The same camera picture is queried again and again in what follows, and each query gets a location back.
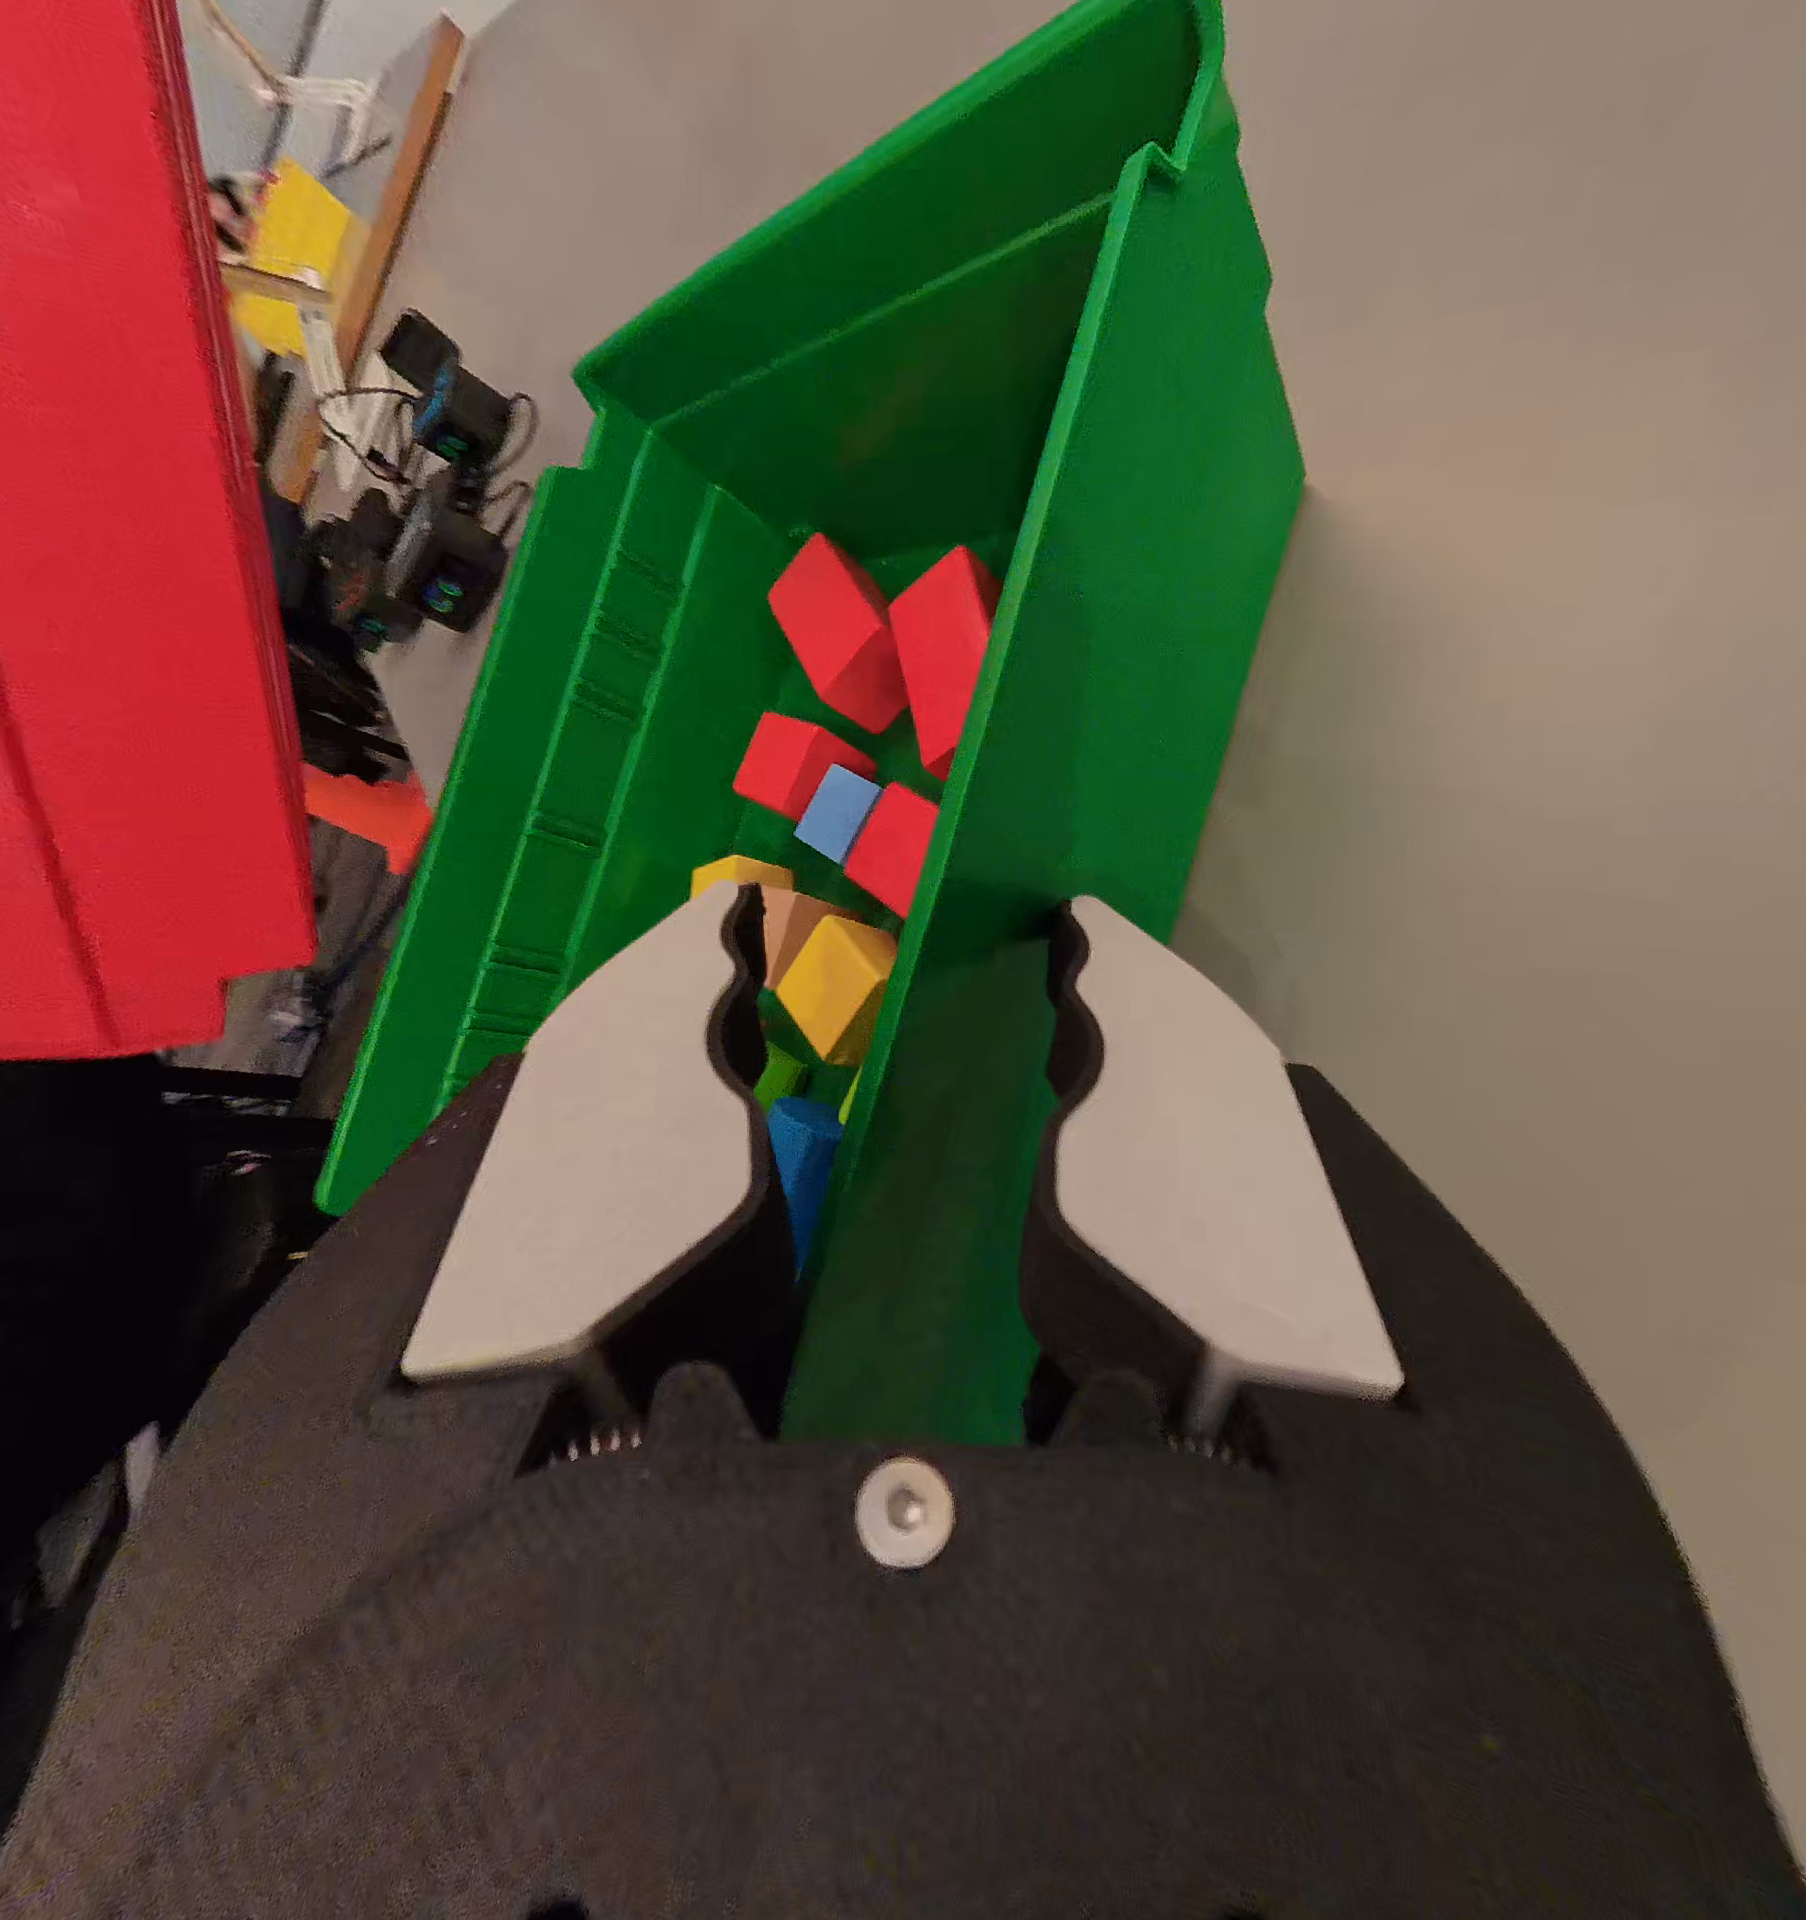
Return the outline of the red plastic bin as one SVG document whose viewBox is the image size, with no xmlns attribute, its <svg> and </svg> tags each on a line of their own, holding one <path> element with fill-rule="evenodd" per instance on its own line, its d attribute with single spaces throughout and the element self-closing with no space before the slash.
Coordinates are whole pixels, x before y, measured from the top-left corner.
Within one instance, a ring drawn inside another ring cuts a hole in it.
<svg viewBox="0 0 1806 1920">
<path fill-rule="evenodd" d="M 0 1062 L 315 957 L 239 351 L 166 4 L 0 4 Z"/>
</svg>

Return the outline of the green wooden block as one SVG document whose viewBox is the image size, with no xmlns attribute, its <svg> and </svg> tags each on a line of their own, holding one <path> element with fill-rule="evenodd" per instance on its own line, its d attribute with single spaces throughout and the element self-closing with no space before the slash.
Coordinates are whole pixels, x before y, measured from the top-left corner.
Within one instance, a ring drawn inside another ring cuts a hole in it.
<svg viewBox="0 0 1806 1920">
<path fill-rule="evenodd" d="M 786 1047 L 767 1042 L 767 1069 L 754 1087 L 754 1101 L 770 1114 L 783 1098 L 802 1098 L 841 1114 L 856 1092 L 859 1069 L 817 1065 Z"/>
</svg>

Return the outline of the yellow box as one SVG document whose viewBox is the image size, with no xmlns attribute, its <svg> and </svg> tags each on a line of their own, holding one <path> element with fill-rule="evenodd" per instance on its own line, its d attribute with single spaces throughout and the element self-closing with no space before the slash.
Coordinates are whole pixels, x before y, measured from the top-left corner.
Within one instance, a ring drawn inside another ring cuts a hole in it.
<svg viewBox="0 0 1806 1920">
<path fill-rule="evenodd" d="M 320 281 L 341 296 L 355 272 L 367 227 L 341 197 L 297 160 L 278 164 L 259 187 L 246 264 L 263 275 Z M 234 322 L 276 356 L 301 356 L 305 335 L 291 300 L 230 292 Z"/>
</svg>

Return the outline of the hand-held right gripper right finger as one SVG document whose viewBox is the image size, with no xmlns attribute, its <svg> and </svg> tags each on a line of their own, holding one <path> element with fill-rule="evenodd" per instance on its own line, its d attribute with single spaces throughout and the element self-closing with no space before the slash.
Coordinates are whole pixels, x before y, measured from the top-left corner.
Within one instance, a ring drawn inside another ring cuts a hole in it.
<svg viewBox="0 0 1806 1920">
<path fill-rule="evenodd" d="M 1019 1310 L 1031 1422 L 1130 1377 L 1218 1442 L 1247 1386 L 1384 1406 L 1406 1364 L 1281 1048 L 1113 905 L 1060 905 Z"/>
</svg>

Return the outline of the light blue wooden block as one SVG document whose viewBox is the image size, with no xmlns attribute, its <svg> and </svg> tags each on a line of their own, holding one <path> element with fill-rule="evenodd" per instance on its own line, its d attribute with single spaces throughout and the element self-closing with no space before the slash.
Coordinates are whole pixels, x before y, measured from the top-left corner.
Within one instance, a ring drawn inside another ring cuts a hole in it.
<svg viewBox="0 0 1806 1920">
<path fill-rule="evenodd" d="M 880 798 L 885 786 L 876 778 L 833 763 L 805 801 L 794 837 L 841 869 Z"/>
</svg>

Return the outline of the blue wooden cylinder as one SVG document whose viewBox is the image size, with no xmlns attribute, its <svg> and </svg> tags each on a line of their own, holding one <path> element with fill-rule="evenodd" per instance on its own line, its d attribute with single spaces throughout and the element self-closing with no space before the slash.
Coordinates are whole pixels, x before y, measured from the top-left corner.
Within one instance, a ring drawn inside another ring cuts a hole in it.
<svg viewBox="0 0 1806 1920">
<path fill-rule="evenodd" d="M 794 1228 L 795 1272 L 805 1269 L 844 1140 L 835 1107 L 811 1098 L 779 1098 L 770 1107 L 774 1173 Z"/>
</svg>

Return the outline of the orange plastic part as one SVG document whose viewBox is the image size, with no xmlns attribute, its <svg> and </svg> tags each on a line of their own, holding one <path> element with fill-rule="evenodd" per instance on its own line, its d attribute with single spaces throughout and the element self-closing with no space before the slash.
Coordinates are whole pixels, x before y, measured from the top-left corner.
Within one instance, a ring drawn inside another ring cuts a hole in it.
<svg viewBox="0 0 1806 1920">
<path fill-rule="evenodd" d="M 411 878 L 433 834 L 436 809 L 422 784 L 361 780 L 301 763 L 305 815 L 383 850 L 391 878 Z"/>
</svg>

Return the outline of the green plastic bin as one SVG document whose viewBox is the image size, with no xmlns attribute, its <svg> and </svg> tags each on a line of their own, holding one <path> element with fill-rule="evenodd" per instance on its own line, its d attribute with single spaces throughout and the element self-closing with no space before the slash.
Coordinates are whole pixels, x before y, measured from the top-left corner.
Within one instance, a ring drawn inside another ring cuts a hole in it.
<svg viewBox="0 0 1806 1920">
<path fill-rule="evenodd" d="M 1014 1445 L 1053 1110 L 1046 919 L 1166 942 L 1305 466 L 1218 4 L 1077 4 L 577 364 L 320 1176 L 348 1213 L 698 865 L 779 856 L 733 774 L 831 723 L 770 590 L 1002 582 L 805 1291 L 802 1437 Z"/>
</svg>

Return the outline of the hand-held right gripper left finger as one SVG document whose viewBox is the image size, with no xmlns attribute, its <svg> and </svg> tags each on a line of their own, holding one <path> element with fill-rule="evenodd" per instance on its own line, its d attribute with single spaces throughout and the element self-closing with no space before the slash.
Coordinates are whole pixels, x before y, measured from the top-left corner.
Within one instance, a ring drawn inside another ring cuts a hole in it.
<svg viewBox="0 0 1806 1920">
<path fill-rule="evenodd" d="M 411 1386 L 561 1370 L 648 1414 L 677 1365 L 710 1364 L 780 1429 L 799 1293 L 754 1098 L 764 982 L 764 889 L 720 881 L 554 1007 L 411 1330 Z"/>
</svg>

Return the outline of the black battery charger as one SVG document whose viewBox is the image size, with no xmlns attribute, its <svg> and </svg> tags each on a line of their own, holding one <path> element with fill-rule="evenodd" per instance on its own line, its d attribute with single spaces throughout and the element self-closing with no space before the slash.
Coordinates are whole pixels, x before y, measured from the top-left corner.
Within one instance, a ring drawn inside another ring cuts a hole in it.
<svg viewBox="0 0 1806 1920">
<path fill-rule="evenodd" d="M 378 356 L 412 393 L 411 435 L 436 446 L 445 401 L 459 380 L 457 340 L 422 310 L 406 307 L 388 322 Z"/>
<path fill-rule="evenodd" d="M 506 541 L 483 521 L 483 489 L 447 468 L 400 516 L 387 590 L 416 622 L 472 634 L 497 600 L 506 563 Z"/>
<path fill-rule="evenodd" d="M 383 492 L 361 492 L 348 516 L 309 524 L 305 551 L 333 628 L 372 656 L 416 634 L 420 617 L 388 589 L 400 516 Z"/>
</svg>

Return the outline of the red wooden block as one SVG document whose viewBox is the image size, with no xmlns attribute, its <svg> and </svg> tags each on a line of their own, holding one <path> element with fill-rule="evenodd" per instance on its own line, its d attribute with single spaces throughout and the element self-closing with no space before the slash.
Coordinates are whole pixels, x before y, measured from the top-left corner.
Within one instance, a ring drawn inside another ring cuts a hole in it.
<svg viewBox="0 0 1806 1920">
<path fill-rule="evenodd" d="M 939 801 L 904 784 L 888 784 L 844 854 L 841 871 L 880 907 L 907 919 L 934 828 Z"/>
<path fill-rule="evenodd" d="M 890 603 L 917 758 L 947 780 L 984 674 L 1002 586 L 972 547 L 941 556 Z"/>
<path fill-rule="evenodd" d="M 811 533 L 767 600 L 821 704 L 864 732 L 890 732 L 907 688 L 890 603 L 869 571 L 828 533 Z"/>
<path fill-rule="evenodd" d="M 835 770 L 869 784 L 878 780 L 878 763 L 840 732 L 780 712 L 767 712 L 733 774 L 733 793 L 799 823 L 817 798 L 824 778 Z"/>
</svg>

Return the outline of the tan wooden block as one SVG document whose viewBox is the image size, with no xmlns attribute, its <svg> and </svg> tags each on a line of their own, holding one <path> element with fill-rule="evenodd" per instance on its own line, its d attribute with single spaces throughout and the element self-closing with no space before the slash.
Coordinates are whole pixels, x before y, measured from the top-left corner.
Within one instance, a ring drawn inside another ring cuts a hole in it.
<svg viewBox="0 0 1806 1920">
<path fill-rule="evenodd" d="M 794 886 L 761 886 L 764 897 L 764 948 L 767 948 L 767 993 L 779 993 L 783 973 L 794 968 L 802 948 L 828 919 L 844 919 L 859 926 L 849 907 L 813 898 Z"/>
</svg>

